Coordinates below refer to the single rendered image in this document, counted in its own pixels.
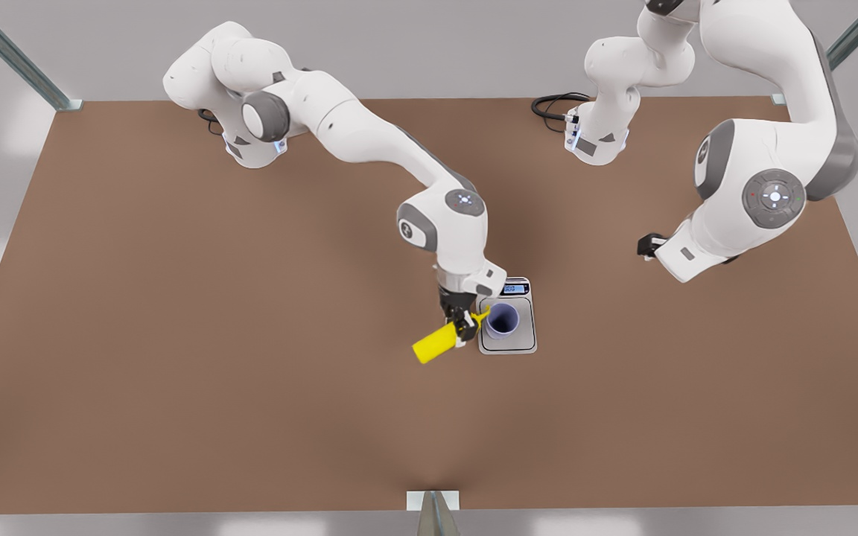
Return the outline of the silver digital kitchen scale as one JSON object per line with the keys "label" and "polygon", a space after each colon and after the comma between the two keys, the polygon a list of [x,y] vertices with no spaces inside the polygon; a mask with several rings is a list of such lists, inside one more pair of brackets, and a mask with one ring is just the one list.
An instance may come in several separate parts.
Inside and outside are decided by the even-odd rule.
{"label": "silver digital kitchen scale", "polygon": [[533,295],[528,278],[508,278],[496,294],[478,296],[476,306],[477,311],[488,313],[481,319],[479,330],[479,350],[483,355],[525,355],[537,350]]}

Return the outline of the yellow sauce bottle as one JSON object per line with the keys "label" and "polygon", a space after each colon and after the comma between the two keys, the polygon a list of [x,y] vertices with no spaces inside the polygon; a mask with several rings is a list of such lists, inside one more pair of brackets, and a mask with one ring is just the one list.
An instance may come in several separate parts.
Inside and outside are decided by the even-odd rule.
{"label": "yellow sauce bottle", "polygon": [[414,343],[412,349],[416,354],[416,359],[421,364],[426,364],[446,351],[464,345],[462,336],[457,333],[456,322],[447,322],[446,325],[436,329],[432,334]]}

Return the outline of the purple cup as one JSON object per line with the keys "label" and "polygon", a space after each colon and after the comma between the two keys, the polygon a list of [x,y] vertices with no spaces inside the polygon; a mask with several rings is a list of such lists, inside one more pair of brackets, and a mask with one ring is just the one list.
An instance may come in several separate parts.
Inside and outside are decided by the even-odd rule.
{"label": "purple cup", "polygon": [[489,338],[505,339],[518,329],[520,321],[520,312],[515,309],[515,306],[500,301],[488,309],[484,328]]}

